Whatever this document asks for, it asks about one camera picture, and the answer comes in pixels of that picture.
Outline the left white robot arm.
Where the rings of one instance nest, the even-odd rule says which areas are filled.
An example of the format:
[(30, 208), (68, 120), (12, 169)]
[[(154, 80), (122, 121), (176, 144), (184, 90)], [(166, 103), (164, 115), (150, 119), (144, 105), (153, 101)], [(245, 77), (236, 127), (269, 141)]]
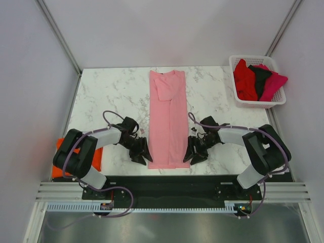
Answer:
[(95, 151), (107, 145), (121, 145), (129, 151), (132, 162), (146, 165), (153, 159), (145, 137), (137, 136), (139, 124), (126, 116), (119, 124), (109, 124), (106, 128), (82, 132), (68, 131), (53, 158), (53, 166), (62, 170), (65, 178), (73, 178), (88, 185), (100, 199), (111, 194), (106, 176), (93, 166)]

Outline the pink t shirt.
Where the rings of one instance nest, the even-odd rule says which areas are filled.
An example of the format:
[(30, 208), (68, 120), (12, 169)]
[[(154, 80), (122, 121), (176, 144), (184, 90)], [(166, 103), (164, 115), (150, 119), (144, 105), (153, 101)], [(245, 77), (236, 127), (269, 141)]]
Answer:
[(149, 74), (149, 169), (183, 169), (189, 125), (184, 71)]

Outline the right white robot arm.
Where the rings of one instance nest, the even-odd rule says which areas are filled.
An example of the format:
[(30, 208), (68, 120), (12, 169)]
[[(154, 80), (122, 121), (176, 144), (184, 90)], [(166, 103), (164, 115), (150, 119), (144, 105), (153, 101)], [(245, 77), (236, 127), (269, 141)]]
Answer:
[(265, 124), (259, 128), (218, 124), (212, 116), (197, 122), (193, 113), (189, 118), (200, 125), (203, 135), (189, 136), (184, 162), (191, 165), (208, 159), (208, 150), (217, 144), (236, 144), (245, 147), (251, 164), (236, 178), (232, 186), (233, 196), (244, 199), (250, 194), (250, 188), (261, 184), (274, 174), (285, 172), (292, 159), (291, 152), (275, 131), (273, 126)]

